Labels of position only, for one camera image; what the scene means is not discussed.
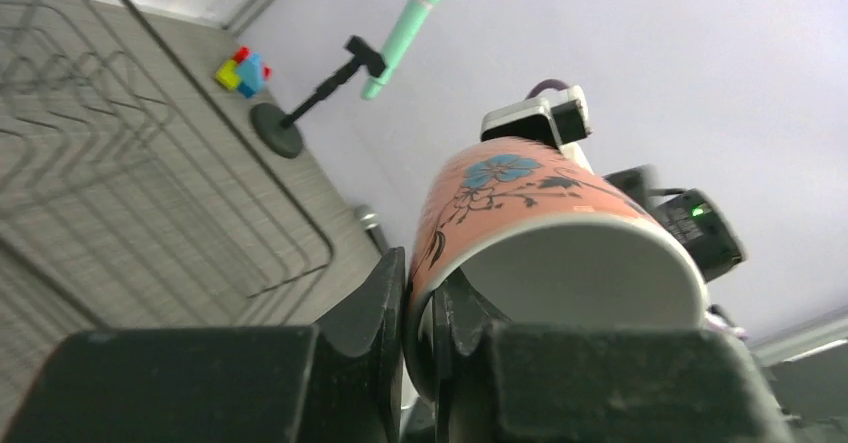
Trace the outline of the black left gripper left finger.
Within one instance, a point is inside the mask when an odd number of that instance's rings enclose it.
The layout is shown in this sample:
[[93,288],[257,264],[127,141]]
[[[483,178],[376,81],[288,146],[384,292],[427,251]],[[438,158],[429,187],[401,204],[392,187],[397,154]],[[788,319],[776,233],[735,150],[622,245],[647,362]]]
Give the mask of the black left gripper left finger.
[[79,332],[49,355],[7,442],[395,442],[405,254],[302,326]]

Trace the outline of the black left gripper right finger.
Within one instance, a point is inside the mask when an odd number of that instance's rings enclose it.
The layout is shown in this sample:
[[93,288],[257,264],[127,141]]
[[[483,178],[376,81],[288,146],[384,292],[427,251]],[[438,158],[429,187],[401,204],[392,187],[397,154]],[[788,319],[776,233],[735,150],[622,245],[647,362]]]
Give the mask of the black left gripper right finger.
[[789,442],[737,340],[507,321],[463,275],[433,295],[441,442]]

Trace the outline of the pink floral mug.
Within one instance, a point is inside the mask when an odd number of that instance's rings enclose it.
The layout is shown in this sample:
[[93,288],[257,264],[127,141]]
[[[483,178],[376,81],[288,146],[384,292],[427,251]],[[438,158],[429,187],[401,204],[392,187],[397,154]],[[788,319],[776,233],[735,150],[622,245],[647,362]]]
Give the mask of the pink floral mug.
[[410,264],[404,353],[429,402],[431,300],[453,274],[521,323],[697,329],[709,303],[693,258],[644,208],[558,150],[517,137],[446,161]]

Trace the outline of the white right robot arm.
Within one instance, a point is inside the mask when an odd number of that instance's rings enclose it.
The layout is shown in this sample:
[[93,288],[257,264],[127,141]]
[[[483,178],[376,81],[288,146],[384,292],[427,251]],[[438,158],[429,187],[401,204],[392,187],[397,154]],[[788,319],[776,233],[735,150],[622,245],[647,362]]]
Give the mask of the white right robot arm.
[[705,281],[713,281],[747,259],[736,232],[718,206],[696,188],[660,188],[649,167],[604,176],[646,210],[683,245]]

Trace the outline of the black microphone stand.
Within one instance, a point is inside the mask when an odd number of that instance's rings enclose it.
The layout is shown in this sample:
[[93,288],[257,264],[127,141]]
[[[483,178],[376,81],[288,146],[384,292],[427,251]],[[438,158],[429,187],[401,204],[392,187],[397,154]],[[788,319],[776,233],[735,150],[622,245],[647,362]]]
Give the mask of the black microphone stand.
[[387,69],[382,55],[364,39],[352,35],[345,44],[349,60],[324,79],[302,103],[285,112],[272,103],[254,105],[248,113],[249,122],[260,141],[274,154],[294,159],[304,150],[302,135],[296,122],[318,103],[329,98],[346,84],[360,68],[372,77],[380,77]]

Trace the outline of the colourful toy blocks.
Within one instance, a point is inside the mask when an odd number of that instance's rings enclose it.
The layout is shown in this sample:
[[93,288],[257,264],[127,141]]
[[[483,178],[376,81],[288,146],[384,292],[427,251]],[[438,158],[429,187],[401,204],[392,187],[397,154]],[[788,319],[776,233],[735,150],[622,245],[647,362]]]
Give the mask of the colourful toy blocks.
[[214,79],[224,89],[250,99],[265,87],[271,75],[272,70],[262,57],[242,46],[222,63]]

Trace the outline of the mint green microphone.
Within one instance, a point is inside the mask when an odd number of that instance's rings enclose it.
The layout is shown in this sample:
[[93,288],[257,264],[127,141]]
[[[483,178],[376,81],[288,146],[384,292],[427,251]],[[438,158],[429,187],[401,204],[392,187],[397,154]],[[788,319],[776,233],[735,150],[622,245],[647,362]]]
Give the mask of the mint green microphone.
[[393,72],[414,41],[431,10],[440,0],[408,0],[401,15],[388,35],[381,55],[386,64],[379,77],[371,76],[365,83],[361,98],[374,99],[387,85]]

